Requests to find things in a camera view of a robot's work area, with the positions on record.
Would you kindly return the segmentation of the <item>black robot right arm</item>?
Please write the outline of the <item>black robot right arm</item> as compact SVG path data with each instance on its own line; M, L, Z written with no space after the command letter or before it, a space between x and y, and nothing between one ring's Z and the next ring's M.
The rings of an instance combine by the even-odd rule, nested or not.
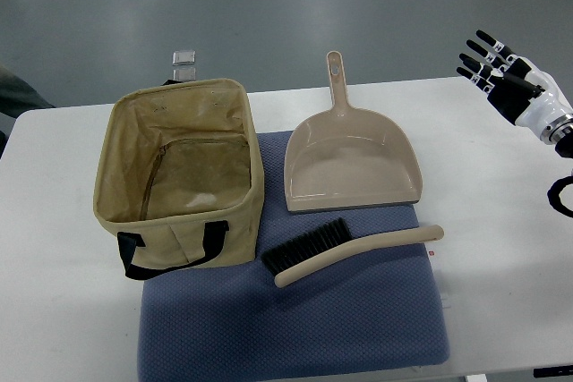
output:
M573 134L564 135L556 143L555 151L563 158L573 158Z

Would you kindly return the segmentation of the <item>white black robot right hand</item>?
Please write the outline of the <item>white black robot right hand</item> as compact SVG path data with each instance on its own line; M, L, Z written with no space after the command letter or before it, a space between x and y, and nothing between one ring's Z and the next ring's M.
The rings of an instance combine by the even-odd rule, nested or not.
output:
M478 57L460 54L458 74L485 93L505 120L529 129L544 144L555 147L572 133L572 106L553 77L490 34L475 35L479 40L466 45Z

